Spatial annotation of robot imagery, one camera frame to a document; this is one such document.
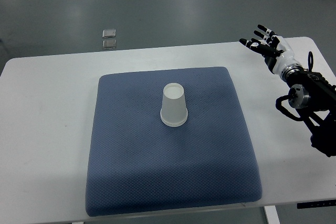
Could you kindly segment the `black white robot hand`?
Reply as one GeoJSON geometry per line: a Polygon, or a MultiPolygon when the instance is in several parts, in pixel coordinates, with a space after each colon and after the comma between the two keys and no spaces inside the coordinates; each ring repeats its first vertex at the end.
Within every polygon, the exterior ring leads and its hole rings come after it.
{"type": "Polygon", "coordinates": [[[260,54],[271,73],[286,81],[291,73],[303,69],[295,59],[294,51],[283,37],[263,25],[258,25],[257,28],[254,34],[259,37],[258,39],[241,38],[239,42],[249,50],[260,54]]]}

